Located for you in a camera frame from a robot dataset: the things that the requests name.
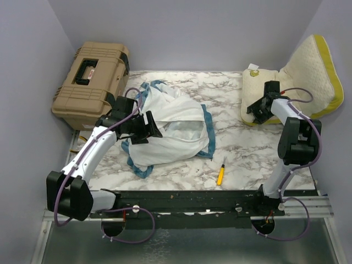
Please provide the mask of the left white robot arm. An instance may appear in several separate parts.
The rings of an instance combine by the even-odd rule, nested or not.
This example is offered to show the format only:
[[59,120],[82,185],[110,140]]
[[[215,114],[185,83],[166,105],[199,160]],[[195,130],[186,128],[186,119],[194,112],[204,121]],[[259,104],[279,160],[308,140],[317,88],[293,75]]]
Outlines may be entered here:
[[47,208],[69,219],[85,220],[90,213],[104,211],[115,217],[121,203],[114,192],[91,191],[89,182],[93,172],[107,151],[119,140],[132,144],[146,144],[150,137],[161,138],[151,111],[140,112],[142,98],[117,97],[113,108],[96,120],[91,136],[76,156],[59,172],[51,171],[46,178]]

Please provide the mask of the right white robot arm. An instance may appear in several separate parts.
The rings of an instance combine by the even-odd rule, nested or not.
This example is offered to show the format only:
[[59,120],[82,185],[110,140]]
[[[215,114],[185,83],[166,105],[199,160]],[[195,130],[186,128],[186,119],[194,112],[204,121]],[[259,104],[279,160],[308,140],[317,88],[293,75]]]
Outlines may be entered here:
[[252,114],[255,124],[263,124],[273,116],[283,124],[278,143],[279,162],[270,178],[261,186],[263,196],[254,199],[252,207],[258,215],[265,215],[272,207],[270,199],[281,199],[294,172],[309,167],[317,162],[322,151],[321,129],[318,119],[311,119],[298,110],[292,103],[310,103],[313,94],[303,88],[297,90],[307,93],[308,100],[291,99],[285,96],[288,88],[280,90],[279,81],[267,81],[263,96],[247,107],[247,114]]

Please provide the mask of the cream yellow-edged pillow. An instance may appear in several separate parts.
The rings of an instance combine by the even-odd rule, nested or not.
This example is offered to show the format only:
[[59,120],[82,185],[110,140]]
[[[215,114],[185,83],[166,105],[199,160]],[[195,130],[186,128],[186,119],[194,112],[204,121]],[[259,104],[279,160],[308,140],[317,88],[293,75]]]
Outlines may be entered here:
[[247,108],[263,96],[267,81],[279,81],[280,89],[303,88],[310,91],[310,103],[293,102],[303,114],[318,119],[338,109],[344,101],[344,91],[339,80],[326,40],[321,35],[310,35],[291,55],[280,70],[261,69],[249,65],[242,73],[241,119],[254,125]]

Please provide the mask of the white blue-trimmed pillowcase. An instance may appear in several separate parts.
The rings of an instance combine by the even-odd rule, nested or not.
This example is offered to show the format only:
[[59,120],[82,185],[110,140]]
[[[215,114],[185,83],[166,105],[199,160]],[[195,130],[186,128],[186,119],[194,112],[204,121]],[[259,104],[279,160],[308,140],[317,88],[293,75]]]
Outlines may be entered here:
[[127,164],[135,175],[145,179],[158,164],[187,160],[194,156],[212,159],[216,149],[212,115],[204,104],[193,100],[179,88],[154,80],[141,84],[141,111],[151,111],[161,138],[148,143],[121,143],[128,154]]

